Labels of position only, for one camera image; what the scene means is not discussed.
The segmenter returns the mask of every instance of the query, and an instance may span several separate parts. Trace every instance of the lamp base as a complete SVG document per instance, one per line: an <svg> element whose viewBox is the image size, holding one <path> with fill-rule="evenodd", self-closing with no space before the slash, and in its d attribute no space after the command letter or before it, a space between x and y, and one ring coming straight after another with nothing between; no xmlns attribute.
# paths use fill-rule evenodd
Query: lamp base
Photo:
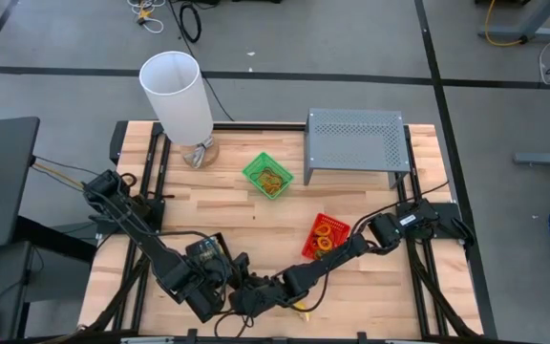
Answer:
<svg viewBox="0 0 550 344"><path fill-rule="evenodd" d="M193 153L195 151L195 148L197 148L196 145L180 147L180 152L183 156L183 160L190 167L192 167L192 159L187 159L186 155ZM204 168L214 163L219 154L220 143L214 138L214 143L209 148L207 148L207 150L205 150L205 156L202 158L201 166L199 166L198 168Z"/></svg>

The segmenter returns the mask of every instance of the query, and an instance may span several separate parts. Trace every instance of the gray concrete floor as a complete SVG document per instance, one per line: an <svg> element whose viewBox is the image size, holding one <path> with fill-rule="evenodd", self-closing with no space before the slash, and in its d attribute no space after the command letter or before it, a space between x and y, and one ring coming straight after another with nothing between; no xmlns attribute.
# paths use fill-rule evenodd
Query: gray concrete floor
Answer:
<svg viewBox="0 0 550 344"><path fill-rule="evenodd" d="M522 9L498 7L493 23L518 23L540 1ZM0 16L8 3L0 0ZM443 78L538 80L541 44L491 47L476 36L485 7L472 0L424 3ZM134 24L123 0L20 0L0 32L0 66L136 70L153 54L185 51L168 10L156 10L155 17L164 21L162 34ZM201 18L204 32L194 51L206 71L431 75L412 0L223 0ZM212 84L238 120L301 121L309 107L401 110L408 123L435 124L445 146L432 86L241 79ZM513 152L550 152L550 90L447 87L445 95L498 335L550 343L550 168L511 162ZM225 120L211 95L210 101L214 119ZM112 167L108 144L117 120L155 117L134 77L0 74L0 118L22 116L42 119L37 155L93 170ZM62 226L85 222L91 209L73 191L30 173L21 214ZM87 228L74 235L94 233ZM32 305L27 334L68 333L89 268L42 254L46 268L29 290L31 300L40 302ZM64 298L47 300L61 297L52 290L63 290Z"/></svg>

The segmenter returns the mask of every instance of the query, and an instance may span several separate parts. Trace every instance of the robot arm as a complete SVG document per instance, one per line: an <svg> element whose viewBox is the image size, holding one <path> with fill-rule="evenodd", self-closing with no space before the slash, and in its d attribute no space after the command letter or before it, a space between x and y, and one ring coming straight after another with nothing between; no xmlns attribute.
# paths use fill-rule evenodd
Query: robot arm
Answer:
<svg viewBox="0 0 550 344"><path fill-rule="evenodd" d="M177 303L187 302L202 322L208 321L222 310L218 289L229 275L227 267L215 258L217 244L201 240L186 249L195 253L191 257L166 247L144 221L150 207L140 197L129 197L129 192L129 185L109 170L84 185L88 204L117 222L148 257L159 286Z"/></svg>
<svg viewBox="0 0 550 344"><path fill-rule="evenodd" d="M130 187L115 172L104 172L85 184L84 191L88 204L114 220L148 257L160 287L179 304L187 302L202 322L221 312L224 301L218 290L224 284L234 289L228 298L235 314L255 317L275 306L293 307L321 277L349 260L367 253L388 254L418 228L439 221L438 214L426 200L401 218L389 213L376 214L368 227L378 245L364 238L363 227L355 228L345 243L320 259L289 267L271 277L259 277L248 272L246 253L230 259L221 235L187 247L187 255L166 247L144 221L150 216L150 207L141 197L130 197ZM460 335L475 335L434 285L416 251L411 258L413 270L441 304L455 330Z"/></svg>

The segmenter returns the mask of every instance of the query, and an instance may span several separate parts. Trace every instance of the yellow cable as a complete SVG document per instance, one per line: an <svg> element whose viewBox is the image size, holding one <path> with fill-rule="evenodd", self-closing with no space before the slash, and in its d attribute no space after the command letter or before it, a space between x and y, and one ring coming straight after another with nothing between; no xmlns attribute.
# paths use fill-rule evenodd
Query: yellow cable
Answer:
<svg viewBox="0 0 550 344"><path fill-rule="evenodd" d="M496 3L496 0L492 0L492 3L489 6L489 9L487 10L487 16L485 17L485 38L489 42L489 44L496 46L496 47L512 47L517 44L520 44L522 41L517 40L515 42L510 43L497 43L492 40L492 38L489 37L489 17L492 16L492 9L494 8L494 4Z"/></svg>
<svg viewBox="0 0 550 344"><path fill-rule="evenodd" d="M71 179L71 178L65 176L64 174L58 172L58 171L55 170L55 169L51 169L50 167L44 166L43 164L38 163L38 162L34 162L34 163L33 163L33 166L38 167L38 168L40 168L40 169L43 169L44 171L48 171L48 172L50 172L50 173L52 173L52 174L54 174L54 175L56 175L56 176L58 176L58 177L60 177L60 178L62 178L62 179L64 179L64 180L66 180L67 182L72 183L73 185L75 185L75 186L77 186L77 187L79 187L79 188L81 188L81 189L84 188L84 185L82 185L81 183L74 181L73 179Z"/></svg>

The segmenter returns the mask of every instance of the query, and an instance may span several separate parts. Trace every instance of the white cable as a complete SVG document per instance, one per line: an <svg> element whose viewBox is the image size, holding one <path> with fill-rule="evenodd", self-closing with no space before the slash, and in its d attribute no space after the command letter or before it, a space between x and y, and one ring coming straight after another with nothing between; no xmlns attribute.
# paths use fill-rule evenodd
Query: white cable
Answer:
<svg viewBox="0 0 550 344"><path fill-rule="evenodd" d="M542 50L540 51L540 55L539 55L539 71L540 71L540 79L542 80L542 83L545 84L545 85L550 85L550 82L548 82L545 78L544 78L544 64L542 64L542 56L544 55L544 52L547 50L547 48L550 47L550 42L547 43L544 48L542 48Z"/></svg>
<svg viewBox="0 0 550 344"><path fill-rule="evenodd" d="M184 157L187 160L192 159L192 167L199 168L202 164L202 159L205 156L205 151L207 148L211 147L214 144L214 138L210 135L209 138L200 144L197 144L195 151L189 154L186 154Z"/></svg>
<svg viewBox="0 0 550 344"><path fill-rule="evenodd" d="M141 14L141 10L144 10L144 11L147 11L148 14L152 13L154 11L155 8L159 8L161 6L164 6L164 4L166 3L167 0L162 0L162 3L160 4L157 4L151 0L139 0L136 4L132 3L131 0L126 0L126 3L131 7L131 11L136 14L136 15L140 15ZM151 32L151 33L161 33L163 30L164 30L164 24L158 20L158 19L154 19L154 18L150 18L149 16L145 16L143 18L143 20L145 20L145 23L143 23L143 25L141 25L145 30L147 30L148 32ZM150 29L150 27L148 26L148 23L158 23L160 25L160 29L159 30L153 30L153 29Z"/></svg>
<svg viewBox="0 0 550 344"><path fill-rule="evenodd" d="M148 17L145 17L143 18L146 22L142 25L143 28L145 28L145 30L147 30L148 32L151 32L151 33L161 33L163 30L164 30L164 24L162 24L162 22L158 19L154 19L154 18L148 18ZM148 27L148 22L154 22L154 23L159 23L160 24L160 30L152 30Z"/></svg>

